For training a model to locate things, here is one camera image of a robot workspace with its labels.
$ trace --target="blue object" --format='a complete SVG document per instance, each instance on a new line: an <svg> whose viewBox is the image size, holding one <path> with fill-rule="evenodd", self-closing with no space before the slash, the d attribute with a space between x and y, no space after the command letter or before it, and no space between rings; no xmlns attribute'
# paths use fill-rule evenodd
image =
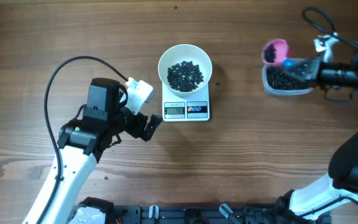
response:
<svg viewBox="0 0 358 224"><path fill-rule="evenodd" d="M294 65L296 65L296 63L294 61L288 59L288 58L283 61L283 66L284 67L291 67L291 66L294 66Z"/></svg>

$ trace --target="plastic bin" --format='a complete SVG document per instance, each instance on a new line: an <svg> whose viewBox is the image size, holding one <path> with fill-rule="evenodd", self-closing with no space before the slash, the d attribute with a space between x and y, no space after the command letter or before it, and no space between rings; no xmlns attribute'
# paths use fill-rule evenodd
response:
<svg viewBox="0 0 358 224"><path fill-rule="evenodd" d="M304 59L301 58L291 58L291 60L293 60L294 62L301 62ZM295 95L301 95L301 94L305 94L305 93L309 93L311 92L313 89L312 88L307 88L304 90L276 90L273 89L269 83L267 82L267 74L266 74L266 69L269 67L270 65L264 65L262 67L262 81L264 83L264 87L265 87L265 93L268 95L273 95L273 96L295 96Z"/></svg>

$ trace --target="wooden table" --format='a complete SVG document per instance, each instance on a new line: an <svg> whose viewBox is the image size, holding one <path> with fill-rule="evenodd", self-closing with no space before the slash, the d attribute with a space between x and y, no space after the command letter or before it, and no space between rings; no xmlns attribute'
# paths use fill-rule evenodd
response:
<svg viewBox="0 0 358 224"><path fill-rule="evenodd" d="M268 96L260 70L260 50L270 39L287 39L294 57L315 55L320 33L301 18L312 3L332 15L342 36L357 40L358 1L0 5L0 223L23 221L49 172L54 154L44 121L45 87L55 68L77 55L102 58L153 85L157 93L142 109L149 115L161 114L157 64L169 47L201 47L214 70L209 122L162 123L150 142L122 134L122 144L104 152L77 202L92 196L117 205L272 203L325 174L333 152L358 130L358 95L350 105L328 102L319 90ZM348 62L352 53L335 46L337 61ZM87 60L58 74L49 98L56 137L86 102L94 77L122 82ZM333 218L358 223L358 207L337 208Z"/></svg>

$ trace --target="black beans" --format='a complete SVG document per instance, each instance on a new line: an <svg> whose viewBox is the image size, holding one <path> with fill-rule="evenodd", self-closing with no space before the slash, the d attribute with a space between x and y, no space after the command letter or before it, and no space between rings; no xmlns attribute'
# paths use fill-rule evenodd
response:
<svg viewBox="0 0 358 224"><path fill-rule="evenodd" d="M267 83L276 90L304 90L309 88L292 77L286 75L282 68L269 67L266 69Z"/></svg>
<svg viewBox="0 0 358 224"><path fill-rule="evenodd" d="M265 61L269 63L273 63L276 58L276 48L274 48L273 44L270 44L265 50Z"/></svg>
<svg viewBox="0 0 358 224"><path fill-rule="evenodd" d="M174 90L190 92L195 90L204 81L199 65L193 62L182 61L168 68L168 82Z"/></svg>

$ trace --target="scale control panel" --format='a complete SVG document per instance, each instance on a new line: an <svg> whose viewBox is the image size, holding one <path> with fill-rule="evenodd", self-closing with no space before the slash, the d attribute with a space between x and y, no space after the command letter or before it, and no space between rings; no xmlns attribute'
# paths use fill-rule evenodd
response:
<svg viewBox="0 0 358 224"><path fill-rule="evenodd" d="M165 102L165 121L206 121L209 119L208 102Z"/></svg>

